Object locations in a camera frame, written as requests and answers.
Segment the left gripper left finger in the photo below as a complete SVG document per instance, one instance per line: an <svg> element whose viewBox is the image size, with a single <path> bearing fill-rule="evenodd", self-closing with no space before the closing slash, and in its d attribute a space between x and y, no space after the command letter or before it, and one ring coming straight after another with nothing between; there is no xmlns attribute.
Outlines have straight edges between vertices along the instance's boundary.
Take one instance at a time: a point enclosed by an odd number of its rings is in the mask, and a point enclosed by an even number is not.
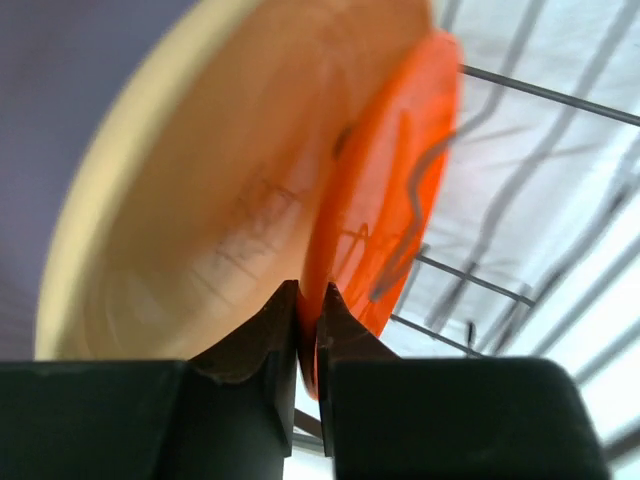
<svg viewBox="0 0 640 480"><path fill-rule="evenodd" d="M5 479L279 479L298 285L191 360L5 362Z"/></svg>

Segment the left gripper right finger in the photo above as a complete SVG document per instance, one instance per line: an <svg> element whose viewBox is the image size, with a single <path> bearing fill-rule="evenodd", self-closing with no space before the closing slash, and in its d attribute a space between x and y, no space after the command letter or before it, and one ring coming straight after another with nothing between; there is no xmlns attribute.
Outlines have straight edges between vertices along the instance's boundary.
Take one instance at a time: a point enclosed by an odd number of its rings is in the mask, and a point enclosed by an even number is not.
<svg viewBox="0 0 640 480"><path fill-rule="evenodd" d="M323 441L338 479L606 479L581 397L557 364L403 359L329 285L317 323Z"/></svg>

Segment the orange plate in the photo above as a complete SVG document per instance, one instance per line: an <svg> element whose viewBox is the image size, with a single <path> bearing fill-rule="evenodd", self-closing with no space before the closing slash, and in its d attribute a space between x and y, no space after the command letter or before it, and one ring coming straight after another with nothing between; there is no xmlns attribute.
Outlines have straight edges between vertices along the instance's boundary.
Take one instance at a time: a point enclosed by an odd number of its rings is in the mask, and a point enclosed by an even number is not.
<svg viewBox="0 0 640 480"><path fill-rule="evenodd" d="M455 130L461 51L436 30L374 95L338 155L300 279L299 358L318 396L317 324L328 284L379 336L407 281L448 160Z"/></svg>

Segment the beige plate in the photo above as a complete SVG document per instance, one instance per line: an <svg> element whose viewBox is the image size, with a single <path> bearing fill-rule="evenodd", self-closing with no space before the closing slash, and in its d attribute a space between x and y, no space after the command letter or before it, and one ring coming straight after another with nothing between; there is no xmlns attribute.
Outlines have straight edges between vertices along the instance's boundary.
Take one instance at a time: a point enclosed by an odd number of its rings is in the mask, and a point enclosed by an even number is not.
<svg viewBox="0 0 640 480"><path fill-rule="evenodd" d="M334 150L425 1L200 1L102 122L45 268L39 360L190 358L301 273Z"/></svg>

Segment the large purple plate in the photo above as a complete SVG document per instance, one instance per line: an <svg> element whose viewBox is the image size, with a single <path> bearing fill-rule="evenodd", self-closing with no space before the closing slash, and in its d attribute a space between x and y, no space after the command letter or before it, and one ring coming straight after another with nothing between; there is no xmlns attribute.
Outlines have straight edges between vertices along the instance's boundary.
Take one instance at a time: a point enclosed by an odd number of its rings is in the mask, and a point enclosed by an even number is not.
<svg viewBox="0 0 640 480"><path fill-rule="evenodd" d="M189 1L1 4L1 357L33 356L49 239L92 134Z"/></svg>

